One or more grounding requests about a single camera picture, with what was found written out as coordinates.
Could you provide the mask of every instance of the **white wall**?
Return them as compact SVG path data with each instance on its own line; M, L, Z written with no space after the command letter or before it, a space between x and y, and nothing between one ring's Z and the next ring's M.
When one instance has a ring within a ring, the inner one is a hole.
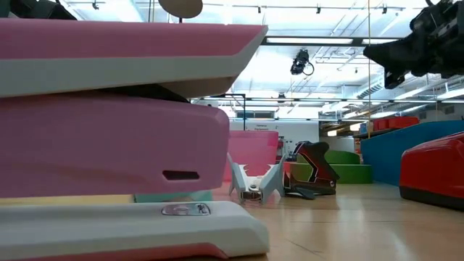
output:
M355 140L348 137L320 137L320 141L327 142L332 150L355 152Z
M242 131L242 120L231 121L231 131ZM284 120L247 120L245 128L248 131L278 131L279 136L284 136L286 152L292 152L298 141L319 141L319 122L315 121L284 121Z

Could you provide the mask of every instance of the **green platform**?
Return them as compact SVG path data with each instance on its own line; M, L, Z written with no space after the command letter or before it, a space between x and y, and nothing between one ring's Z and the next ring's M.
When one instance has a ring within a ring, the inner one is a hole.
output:
M370 165L361 165L360 157L351 152L331 151L326 153L326 160L340 176L340 184L369 184L373 182ZM298 181L307 181L312 172L311 165L297 156L297 163L291 164L290 170Z
M352 152L329 150L325 158L329 164L361 164L360 156Z

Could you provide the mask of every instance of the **white plastic base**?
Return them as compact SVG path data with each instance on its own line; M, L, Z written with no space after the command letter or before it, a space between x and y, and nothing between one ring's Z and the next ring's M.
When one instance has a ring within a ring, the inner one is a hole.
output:
M233 202L205 203L210 215L163 215L172 204L182 203L2 207L0 260L198 243L227 257L269 251L267 228Z

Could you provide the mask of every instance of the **pink box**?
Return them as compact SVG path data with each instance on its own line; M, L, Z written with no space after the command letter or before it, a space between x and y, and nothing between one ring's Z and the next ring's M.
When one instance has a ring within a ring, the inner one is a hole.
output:
M264 175L269 164L276 163L278 144L277 131L232 130L229 136L228 152L232 160L247 165L248 176ZM225 166L224 181L231 181L231 167Z

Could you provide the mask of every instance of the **pink panel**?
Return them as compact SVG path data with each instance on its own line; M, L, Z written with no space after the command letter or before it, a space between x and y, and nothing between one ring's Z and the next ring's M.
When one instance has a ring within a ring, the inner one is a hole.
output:
M230 56L264 29L261 25L4 18L0 19L0 59Z
M264 175L269 164L276 163L278 132L263 130L232 130L228 152L234 162L248 165L248 176ZM231 169L225 166L224 181L231 180Z
M224 252L218 249L215 245L202 243L180 246L164 246L153 249L131 249L57 257L37 257L18 261L152 261L194 256L211 256L222 259L228 258Z
M0 197L151 194L219 187L220 109L98 93L0 102ZM163 170L197 172L169 181Z

